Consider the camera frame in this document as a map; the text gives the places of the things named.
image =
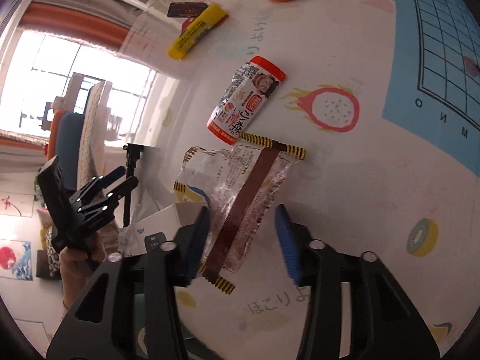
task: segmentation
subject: dragon fruit illustration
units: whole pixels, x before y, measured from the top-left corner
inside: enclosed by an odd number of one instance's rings
[[[358,122],[359,102],[352,91],[342,86],[321,85],[312,92],[294,88],[285,97],[297,98],[285,107],[306,112],[306,118],[323,130],[347,132]]]

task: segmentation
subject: white box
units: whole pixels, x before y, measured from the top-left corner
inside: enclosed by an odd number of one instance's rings
[[[179,228],[195,223],[202,207],[208,207],[208,204],[205,202],[175,203],[120,229],[118,249],[125,256],[145,254],[147,253],[145,237],[162,232],[167,240],[173,240]]]

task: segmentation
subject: red sun painting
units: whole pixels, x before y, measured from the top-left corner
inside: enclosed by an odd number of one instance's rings
[[[342,86],[321,85],[312,92],[294,88],[286,97],[297,99],[285,107],[306,112],[305,117],[322,130],[348,132],[357,125],[359,102],[352,91]]]
[[[11,266],[15,265],[16,260],[15,252],[11,247],[0,247],[0,267],[2,269],[10,269]]]

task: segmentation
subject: yellow black striped edge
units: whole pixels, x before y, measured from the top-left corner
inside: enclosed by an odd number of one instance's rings
[[[202,274],[204,270],[205,270],[205,264],[201,264],[198,270],[198,273]],[[235,289],[235,286],[231,282],[222,278],[221,276],[219,276],[217,281],[212,284],[227,295],[230,295],[232,291]]]
[[[203,149],[203,147],[193,146],[185,152],[185,154],[183,156],[183,162],[184,163],[189,162],[198,150],[205,151],[205,149]]]
[[[175,183],[173,184],[173,190],[185,193],[187,190],[187,186],[185,184],[179,183],[178,181],[175,181]]]
[[[303,147],[285,145],[284,143],[278,142],[276,140],[262,137],[260,135],[249,134],[246,132],[241,132],[238,136],[241,140],[246,140],[247,142],[254,143],[263,147],[274,147],[276,149],[286,152],[288,155],[295,157],[299,160],[303,160],[307,154],[306,149]]]

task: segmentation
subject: red triangle illustration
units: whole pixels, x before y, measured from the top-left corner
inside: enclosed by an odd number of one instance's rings
[[[362,4],[370,5],[371,7],[381,9],[382,11],[388,13],[395,12],[395,7],[393,6],[392,0],[368,0],[362,2]]]

